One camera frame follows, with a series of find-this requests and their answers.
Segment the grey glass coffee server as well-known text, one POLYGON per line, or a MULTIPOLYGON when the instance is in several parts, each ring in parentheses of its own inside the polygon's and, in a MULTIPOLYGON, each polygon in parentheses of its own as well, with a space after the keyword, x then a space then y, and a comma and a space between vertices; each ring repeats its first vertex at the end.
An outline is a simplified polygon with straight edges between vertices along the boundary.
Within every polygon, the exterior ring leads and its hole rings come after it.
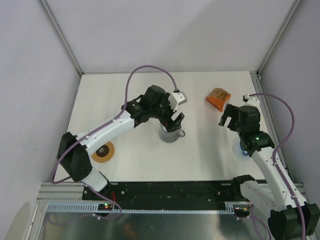
POLYGON ((172 132, 168 132, 164 126, 161 125, 159 130, 159 137, 165 143, 174 143, 180 138, 186 136, 186 132, 183 129, 174 130, 172 132))

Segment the blue coffee dripper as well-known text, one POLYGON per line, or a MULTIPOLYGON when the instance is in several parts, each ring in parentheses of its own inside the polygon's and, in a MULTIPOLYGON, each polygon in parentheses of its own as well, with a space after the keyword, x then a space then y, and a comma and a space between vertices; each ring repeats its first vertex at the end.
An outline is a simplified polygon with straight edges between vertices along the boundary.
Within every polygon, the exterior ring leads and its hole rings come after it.
POLYGON ((247 152, 247 150, 246 150, 246 147, 245 147, 245 145, 244 145, 243 143, 240 143, 240 149, 241 149, 242 154, 243 154, 245 157, 247 157, 247 156, 249 155, 248 152, 247 152))

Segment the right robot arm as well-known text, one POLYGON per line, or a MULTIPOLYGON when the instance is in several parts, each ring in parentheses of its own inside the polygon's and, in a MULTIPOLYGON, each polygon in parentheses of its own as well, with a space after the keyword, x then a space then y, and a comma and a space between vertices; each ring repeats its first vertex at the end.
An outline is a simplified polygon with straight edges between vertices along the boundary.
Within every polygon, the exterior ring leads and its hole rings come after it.
POLYGON ((240 146, 262 172, 271 193, 259 187, 250 175, 235 178, 239 183, 230 188, 231 196, 242 201, 248 199, 267 218, 268 228, 276 240, 304 239, 314 234, 320 219, 320 209, 294 186, 282 163, 274 153, 275 144, 268 133, 261 131, 261 114, 252 105, 228 104, 219 125, 237 132, 240 146))

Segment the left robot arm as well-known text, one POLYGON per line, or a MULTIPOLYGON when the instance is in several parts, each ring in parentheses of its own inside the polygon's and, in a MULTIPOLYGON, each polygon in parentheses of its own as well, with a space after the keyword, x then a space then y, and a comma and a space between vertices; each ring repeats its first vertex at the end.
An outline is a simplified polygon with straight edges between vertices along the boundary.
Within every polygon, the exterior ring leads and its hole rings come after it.
POLYGON ((103 144, 149 119, 159 120, 168 133, 180 130, 184 114, 180 113, 176 119, 172 117, 186 102, 184 92, 176 90, 169 93, 152 85, 144 94, 126 102, 116 115, 101 125, 79 134, 65 133, 58 149, 58 162, 74 182, 84 183, 93 189, 98 199, 105 200, 111 193, 109 182, 92 166, 90 157, 103 144))

